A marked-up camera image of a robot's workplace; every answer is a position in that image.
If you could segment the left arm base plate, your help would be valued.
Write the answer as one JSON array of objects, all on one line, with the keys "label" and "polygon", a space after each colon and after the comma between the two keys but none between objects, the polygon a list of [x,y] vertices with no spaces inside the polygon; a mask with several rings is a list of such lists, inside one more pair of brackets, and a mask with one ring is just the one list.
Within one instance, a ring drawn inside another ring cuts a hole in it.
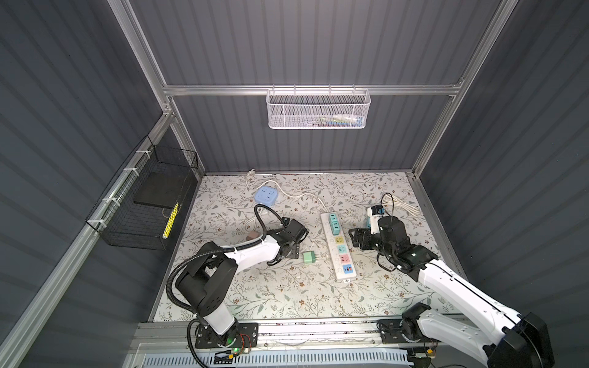
[{"label": "left arm base plate", "polygon": [[217,334],[211,327],[199,325],[193,334],[197,349],[213,348],[253,348],[257,346],[259,335],[258,323],[236,322],[224,334]]}]

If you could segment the long white power strip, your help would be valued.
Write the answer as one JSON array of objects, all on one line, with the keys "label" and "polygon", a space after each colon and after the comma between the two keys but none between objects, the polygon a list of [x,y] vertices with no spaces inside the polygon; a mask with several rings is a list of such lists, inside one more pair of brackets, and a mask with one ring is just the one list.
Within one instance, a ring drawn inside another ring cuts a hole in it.
[{"label": "long white power strip", "polygon": [[321,223],[325,233],[330,259],[334,267],[335,278],[338,282],[350,283],[352,280],[356,279],[357,270],[354,266],[351,252],[345,239],[345,232],[340,221],[340,234],[334,236],[331,232],[331,227],[328,220],[328,216],[330,214],[331,213],[322,213]]}]

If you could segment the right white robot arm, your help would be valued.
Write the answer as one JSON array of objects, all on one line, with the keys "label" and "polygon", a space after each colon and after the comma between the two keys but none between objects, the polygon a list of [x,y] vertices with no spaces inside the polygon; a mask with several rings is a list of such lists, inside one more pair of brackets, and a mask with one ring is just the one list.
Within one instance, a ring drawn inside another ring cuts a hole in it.
[{"label": "right white robot arm", "polygon": [[398,330],[410,343],[438,340],[486,367],[553,367],[547,324],[536,314],[520,314],[489,297],[455,273],[433,251],[411,242],[395,216],[375,216],[370,228],[349,230],[352,245],[376,251],[396,271],[444,297],[470,324],[417,302],[401,315]]}]

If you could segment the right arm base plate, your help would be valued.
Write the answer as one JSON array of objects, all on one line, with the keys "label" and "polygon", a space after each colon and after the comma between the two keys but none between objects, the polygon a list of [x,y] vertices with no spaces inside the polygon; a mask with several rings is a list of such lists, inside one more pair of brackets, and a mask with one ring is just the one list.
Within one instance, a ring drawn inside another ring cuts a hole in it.
[{"label": "right arm base plate", "polygon": [[385,318],[377,321],[377,332],[383,343],[433,343],[438,340],[426,337],[414,322],[405,319]]}]

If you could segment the green plug cube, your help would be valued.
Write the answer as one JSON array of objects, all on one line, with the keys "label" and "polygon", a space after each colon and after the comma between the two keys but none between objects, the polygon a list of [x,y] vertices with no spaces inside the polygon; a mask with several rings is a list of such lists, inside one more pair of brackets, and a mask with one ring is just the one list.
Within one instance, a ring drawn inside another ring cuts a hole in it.
[{"label": "green plug cube", "polygon": [[303,261],[306,265],[314,264],[317,260],[314,251],[305,251],[302,255]]}]

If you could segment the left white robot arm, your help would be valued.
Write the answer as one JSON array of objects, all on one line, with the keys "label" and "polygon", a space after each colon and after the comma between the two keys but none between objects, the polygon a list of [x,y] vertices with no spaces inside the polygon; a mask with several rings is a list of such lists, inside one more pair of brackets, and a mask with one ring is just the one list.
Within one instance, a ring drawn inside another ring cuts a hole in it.
[{"label": "left white robot arm", "polygon": [[167,279],[168,299],[196,315],[198,322],[212,328],[219,338],[237,334],[239,322],[225,305],[225,296],[241,271],[265,263],[276,265],[298,253],[308,230],[297,220],[282,228],[267,230],[242,245],[221,247],[207,242],[195,256],[181,262]]}]

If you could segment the pink plug cube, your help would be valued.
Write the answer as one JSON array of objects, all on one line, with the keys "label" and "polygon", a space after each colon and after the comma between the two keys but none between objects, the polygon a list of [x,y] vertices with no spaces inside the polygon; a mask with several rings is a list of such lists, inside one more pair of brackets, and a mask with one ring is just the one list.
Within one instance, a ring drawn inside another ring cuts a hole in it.
[{"label": "pink plug cube", "polygon": [[260,237],[261,237],[261,235],[260,235],[259,233],[257,233],[257,232],[250,232],[250,233],[249,233],[249,234],[246,236],[246,240],[247,240],[247,241],[252,241],[252,240],[258,239],[258,238],[260,238]]}]

